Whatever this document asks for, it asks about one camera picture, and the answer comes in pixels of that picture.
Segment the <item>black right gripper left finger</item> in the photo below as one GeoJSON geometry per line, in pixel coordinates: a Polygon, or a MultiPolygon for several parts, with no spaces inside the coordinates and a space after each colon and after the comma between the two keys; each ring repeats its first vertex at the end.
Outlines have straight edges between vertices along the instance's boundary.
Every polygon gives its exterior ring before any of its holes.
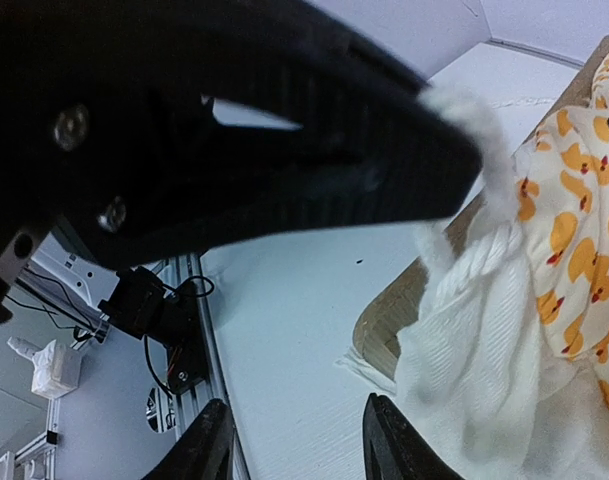
{"type": "Polygon", "coordinates": [[[234,425],[230,408],[211,400],[144,480],[233,478],[234,425]]]}

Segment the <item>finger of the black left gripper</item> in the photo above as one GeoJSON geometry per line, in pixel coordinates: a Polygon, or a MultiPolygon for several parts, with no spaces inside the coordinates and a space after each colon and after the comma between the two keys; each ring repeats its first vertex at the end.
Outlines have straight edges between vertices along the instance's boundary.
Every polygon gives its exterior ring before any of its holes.
{"type": "Polygon", "coordinates": [[[427,130],[427,84],[304,1],[87,1],[102,72],[147,126],[205,114],[203,96],[305,130],[427,130]]]}
{"type": "Polygon", "coordinates": [[[53,234],[110,270],[284,232],[443,219],[482,163],[470,133],[419,100],[337,96],[295,130],[219,123],[210,105],[109,131],[63,165],[53,234]]]}

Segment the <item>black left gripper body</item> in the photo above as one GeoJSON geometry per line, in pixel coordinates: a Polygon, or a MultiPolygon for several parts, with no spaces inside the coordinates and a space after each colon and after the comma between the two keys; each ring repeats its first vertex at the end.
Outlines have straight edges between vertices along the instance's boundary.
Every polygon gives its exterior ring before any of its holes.
{"type": "Polygon", "coordinates": [[[0,1],[0,324],[52,229],[112,268],[213,247],[188,220],[131,241],[96,220],[152,172],[162,99],[213,24],[210,1],[0,1]]]}

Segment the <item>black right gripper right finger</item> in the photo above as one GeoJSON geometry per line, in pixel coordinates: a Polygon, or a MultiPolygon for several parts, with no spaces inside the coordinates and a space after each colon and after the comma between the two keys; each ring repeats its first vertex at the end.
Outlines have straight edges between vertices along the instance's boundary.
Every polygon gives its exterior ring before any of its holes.
{"type": "Polygon", "coordinates": [[[362,431],[368,480],[462,480],[385,395],[369,395],[362,431]]]}

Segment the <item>duck print ruffled cushion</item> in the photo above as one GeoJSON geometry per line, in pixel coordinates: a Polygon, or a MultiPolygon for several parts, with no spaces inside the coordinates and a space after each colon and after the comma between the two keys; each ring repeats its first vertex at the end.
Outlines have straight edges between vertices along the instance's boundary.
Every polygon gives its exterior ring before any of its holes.
{"type": "Polygon", "coordinates": [[[404,322],[393,374],[346,364],[462,479],[609,479],[609,39],[514,154],[476,98],[420,101],[480,146],[482,204],[456,240],[419,224],[417,264],[365,311],[404,322]]]}

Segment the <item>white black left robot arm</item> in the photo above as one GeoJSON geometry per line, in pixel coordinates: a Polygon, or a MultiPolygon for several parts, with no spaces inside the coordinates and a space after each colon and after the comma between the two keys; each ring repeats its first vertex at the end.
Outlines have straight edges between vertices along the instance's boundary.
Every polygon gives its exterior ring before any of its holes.
{"type": "Polygon", "coordinates": [[[428,90],[303,1],[0,1],[0,324],[53,235],[117,272],[115,327],[203,378],[197,291],[147,264],[455,214],[481,150],[428,90]]]}

